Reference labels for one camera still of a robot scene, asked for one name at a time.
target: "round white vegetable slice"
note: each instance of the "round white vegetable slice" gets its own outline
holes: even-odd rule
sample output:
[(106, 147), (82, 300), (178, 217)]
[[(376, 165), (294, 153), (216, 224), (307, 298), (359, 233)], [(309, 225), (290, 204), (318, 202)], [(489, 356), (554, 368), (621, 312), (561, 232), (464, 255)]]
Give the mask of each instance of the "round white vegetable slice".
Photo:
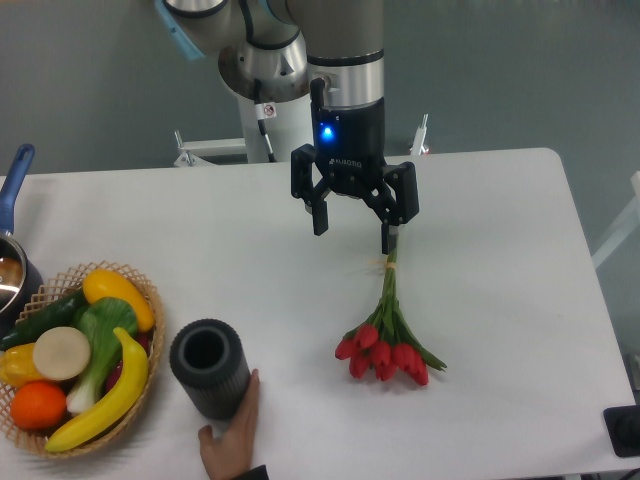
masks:
[(49, 380), (68, 380), (86, 368), (91, 347), (84, 334), (72, 327), (47, 330), (33, 348), (33, 363), (40, 374)]

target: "warning label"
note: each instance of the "warning label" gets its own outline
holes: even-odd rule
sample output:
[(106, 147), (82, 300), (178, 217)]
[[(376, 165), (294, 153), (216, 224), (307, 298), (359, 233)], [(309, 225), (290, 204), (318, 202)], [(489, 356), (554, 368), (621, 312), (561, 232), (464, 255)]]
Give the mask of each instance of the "warning label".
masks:
[(273, 102), (270, 103), (261, 103), (256, 105), (256, 116), (258, 120), (268, 120), (269, 118), (274, 118), (277, 115), (276, 104)]

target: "blue led light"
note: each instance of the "blue led light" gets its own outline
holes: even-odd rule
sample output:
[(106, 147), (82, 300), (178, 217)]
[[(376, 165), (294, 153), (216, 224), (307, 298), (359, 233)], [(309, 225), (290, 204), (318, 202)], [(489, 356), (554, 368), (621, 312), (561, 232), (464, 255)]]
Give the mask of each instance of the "blue led light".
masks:
[(322, 133), (320, 134), (320, 138), (322, 138), (322, 140), (324, 140), (325, 142), (330, 142), (331, 140), (333, 140), (334, 134), (333, 130), (331, 130), (331, 127), (324, 127)]

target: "human hand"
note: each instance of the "human hand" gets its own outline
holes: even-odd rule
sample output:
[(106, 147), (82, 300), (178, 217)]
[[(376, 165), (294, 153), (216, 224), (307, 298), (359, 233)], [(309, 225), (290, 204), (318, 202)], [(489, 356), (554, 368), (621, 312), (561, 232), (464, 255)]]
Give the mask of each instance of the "human hand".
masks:
[(198, 431), (200, 457), (211, 480), (231, 480), (251, 468), (259, 394), (260, 378), (258, 370), (254, 370), (242, 403), (222, 438), (213, 438), (211, 425)]

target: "red tulip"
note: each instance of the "red tulip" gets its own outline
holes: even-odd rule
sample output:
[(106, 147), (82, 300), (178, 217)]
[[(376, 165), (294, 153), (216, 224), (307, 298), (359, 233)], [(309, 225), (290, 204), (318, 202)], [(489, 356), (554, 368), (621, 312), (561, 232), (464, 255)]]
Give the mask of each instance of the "red tulip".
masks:
[(356, 342), (353, 338), (342, 339), (336, 347), (336, 358), (338, 360), (346, 360), (347, 358), (353, 357), (356, 353), (358, 353), (358, 347), (356, 347)]
[(418, 372), (422, 371), (422, 367), (424, 367), (424, 360), (422, 360), (422, 355), (417, 350), (414, 350), (413, 351), (413, 367), (407, 370), (407, 373), (409, 375), (415, 375)]
[(369, 365), (371, 365), (371, 359), (363, 352), (358, 352), (351, 357), (351, 362), (349, 362), (349, 373), (353, 378), (360, 379), (364, 377)]
[(385, 365), (384, 367), (378, 366), (376, 367), (376, 378), (378, 380), (386, 382), (396, 374), (397, 370), (398, 366), (394, 363), (390, 363), (389, 365)]
[(418, 371), (411, 375), (411, 378), (421, 387), (429, 383), (429, 372), (427, 371), (427, 366), (422, 361), (420, 362)]
[(359, 349), (369, 348), (378, 341), (378, 331), (373, 325), (365, 323), (356, 332), (354, 340)]
[(400, 370), (411, 372), (414, 370), (415, 350), (408, 343), (399, 343), (391, 350), (391, 360)]
[(376, 367), (386, 367), (391, 363), (391, 346), (383, 340), (374, 343), (369, 354)]

